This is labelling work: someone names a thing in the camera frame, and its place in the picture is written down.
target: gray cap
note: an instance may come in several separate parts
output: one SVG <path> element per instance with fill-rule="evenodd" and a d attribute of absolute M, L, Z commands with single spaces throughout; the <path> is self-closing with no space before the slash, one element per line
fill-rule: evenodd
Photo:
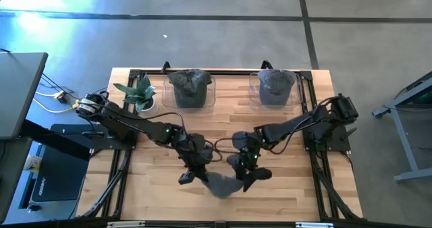
<path fill-rule="evenodd" d="M 291 88 L 296 81 L 294 72 L 282 69 L 266 69 L 257 73 L 260 81 L 259 99 L 263 105 L 286 105 Z"/>
<path fill-rule="evenodd" d="M 179 108 L 201 108 L 207 97 L 207 84 L 211 83 L 208 72 L 189 69 L 168 74 L 174 85 L 174 96 Z"/>

